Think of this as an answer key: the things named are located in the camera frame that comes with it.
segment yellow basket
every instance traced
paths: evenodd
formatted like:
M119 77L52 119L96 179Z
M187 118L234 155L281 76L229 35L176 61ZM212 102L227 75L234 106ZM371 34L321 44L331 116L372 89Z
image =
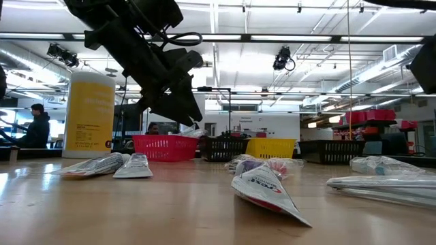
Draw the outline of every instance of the yellow basket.
M295 139L253 138L248 143L246 153L261 159L292 158L295 141Z

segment shelf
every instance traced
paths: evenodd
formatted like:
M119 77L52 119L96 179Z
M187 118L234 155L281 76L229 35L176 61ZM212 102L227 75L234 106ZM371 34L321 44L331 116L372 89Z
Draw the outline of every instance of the shelf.
M389 127L390 125L395 125L395 120L368 120L360 123L355 123L352 125L352 129L357 129L359 127L372 126L372 127ZM332 127L332 129L349 129L349 125L341 125Z

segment man in dark jacket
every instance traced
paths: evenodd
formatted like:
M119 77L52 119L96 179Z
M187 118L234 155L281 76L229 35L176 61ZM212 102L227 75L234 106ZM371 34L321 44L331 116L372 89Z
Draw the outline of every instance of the man in dark jacket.
M50 134L50 117L44 112L42 104L31 106L33 122L29 125L26 135L21 137L22 148L47 148L48 135Z

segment person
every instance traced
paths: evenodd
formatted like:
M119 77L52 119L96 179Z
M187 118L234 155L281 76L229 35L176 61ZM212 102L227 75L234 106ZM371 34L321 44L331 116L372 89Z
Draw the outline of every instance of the person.
M156 122L150 122L147 132L145 134L149 135L158 135L159 134L159 126L157 126Z
M23 148L47 148L48 135L50 134L50 117L40 103L31 106L33 122L29 125L26 135L18 142Z

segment black basket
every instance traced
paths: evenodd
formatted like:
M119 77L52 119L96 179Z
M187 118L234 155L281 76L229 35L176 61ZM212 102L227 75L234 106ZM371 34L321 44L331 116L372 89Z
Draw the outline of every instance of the black basket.
M210 162L228 162L245 154L249 140L238 138L203 138L200 140L202 158Z
M345 164L354 157L360 157L364 141L312 140L299 142L301 157L312 163Z

